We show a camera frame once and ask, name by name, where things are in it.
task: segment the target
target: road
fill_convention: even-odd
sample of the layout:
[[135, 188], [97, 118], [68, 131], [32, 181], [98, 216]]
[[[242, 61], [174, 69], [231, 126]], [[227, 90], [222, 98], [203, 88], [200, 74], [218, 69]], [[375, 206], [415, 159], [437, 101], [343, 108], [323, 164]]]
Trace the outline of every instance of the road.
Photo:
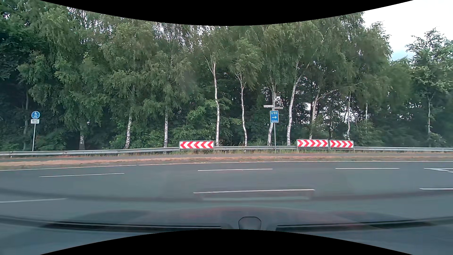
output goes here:
[[117, 210], [259, 205], [453, 216], [453, 162], [225, 162], [0, 171], [0, 215], [49, 221]]

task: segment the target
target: guardrail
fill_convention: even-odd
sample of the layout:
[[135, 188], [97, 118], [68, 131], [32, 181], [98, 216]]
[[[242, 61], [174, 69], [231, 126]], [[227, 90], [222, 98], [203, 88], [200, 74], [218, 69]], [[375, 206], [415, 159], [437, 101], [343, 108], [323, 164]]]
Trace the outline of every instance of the guardrail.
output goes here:
[[[115, 155], [127, 153], [150, 153], [150, 152], [175, 152], [179, 147], [144, 148], [126, 150], [85, 150], [85, 151], [23, 151], [23, 152], [0, 152], [0, 156], [62, 156], [62, 155]], [[221, 146], [215, 147], [215, 151], [232, 150], [328, 150], [327, 147], [297, 147], [297, 146]], [[336, 148], [336, 150], [351, 151], [348, 148]], [[390, 151], [390, 152], [453, 152], [453, 148], [425, 148], [425, 147], [355, 147], [355, 151]]]

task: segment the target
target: chevron sign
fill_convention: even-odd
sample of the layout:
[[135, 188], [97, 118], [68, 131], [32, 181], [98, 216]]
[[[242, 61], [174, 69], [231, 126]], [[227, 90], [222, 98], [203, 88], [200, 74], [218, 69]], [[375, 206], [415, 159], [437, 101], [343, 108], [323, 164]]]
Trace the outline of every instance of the chevron sign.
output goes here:
[[185, 150], [214, 149], [214, 141], [180, 141], [179, 149]]
[[331, 148], [354, 148], [354, 141], [349, 140], [330, 140]]
[[297, 147], [328, 147], [328, 140], [297, 139]]

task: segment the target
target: sky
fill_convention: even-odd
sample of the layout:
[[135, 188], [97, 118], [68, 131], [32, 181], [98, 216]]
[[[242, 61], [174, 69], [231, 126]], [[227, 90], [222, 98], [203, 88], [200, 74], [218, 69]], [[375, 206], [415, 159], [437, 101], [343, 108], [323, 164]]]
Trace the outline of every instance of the sky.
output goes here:
[[423, 37], [436, 28], [448, 39], [453, 39], [453, 0], [412, 0], [409, 2], [365, 11], [366, 25], [381, 21], [390, 35], [392, 59], [411, 57], [406, 45], [414, 41], [412, 35]]

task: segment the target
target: white tree trunk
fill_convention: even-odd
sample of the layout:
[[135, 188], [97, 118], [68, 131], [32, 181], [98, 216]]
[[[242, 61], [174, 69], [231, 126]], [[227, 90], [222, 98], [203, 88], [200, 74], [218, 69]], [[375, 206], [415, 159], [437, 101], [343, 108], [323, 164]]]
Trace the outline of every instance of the white tree trunk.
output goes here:
[[291, 145], [291, 124], [293, 123], [293, 103], [294, 103], [294, 95], [296, 94], [296, 85], [299, 83], [301, 76], [299, 76], [294, 82], [293, 85], [293, 92], [291, 93], [291, 100], [289, 101], [289, 108], [288, 108], [288, 126], [286, 127], [286, 146]]
[[[271, 87], [271, 91], [272, 91], [272, 105], [275, 106], [275, 84], [272, 85]], [[267, 133], [267, 146], [270, 146], [271, 145], [271, 140], [272, 140], [272, 127], [273, 127], [273, 123], [270, 123], [269, 122], [269, 131]]]
[[165, 123], [164, 123], [164, 148], [167, 147], [169, 143], [169, 113], [168, 108], [165, 106]]
[[350, 106], [351, 106], [351, 94], [349, 93], [349, 98], [347, 100], [347, 132], [346, 132], [346, 137], [348, 140], [349, 139], [349, 131], [351, 130], [351, 121], [350, 121]]
[[123, 149], [129, 149], [130, 146], [130, 127], [132, 125], [132, 112], [129, 112], [129, 119], [127, 121], [127, 129], [126, 129], [126, 144], [124, 145]]
[[217, 107], [216, 146], [220, 146], [219, 145], [220, 106], [219, 106], [219, 100], [217, 98], [216, 61], [212, 62], [212, 75], [214, 76], [214, 89], [215, 89], [214, 98], [216, 100], [216, 107]]
[[368, 102], [366, 103], [365, 107], [365, 122], [368, 122]]
[[428, 135], [431, 133], [431, 100], [428, 97]]
[[318, 105], [319, 92], [320, 91], [321, 91], [321, 89], [318, 89], [318, 93], [316, 94], [316, 97], [314, 98], [314, 101], [313, 101], [311, 125], [310, 125], [310, 135], [308, 136], [309, 139], [313, 138], [314, 121], [316, 120], [316, 107]]
[[80, 133], [79, 150], [85, 150], [85, 137]]
[[246, 121], [244, 119], [244, 86], [241, 81], [241, 107], [242, 107], [242, 128], [244, 129], [244, 146], [247, 146]]

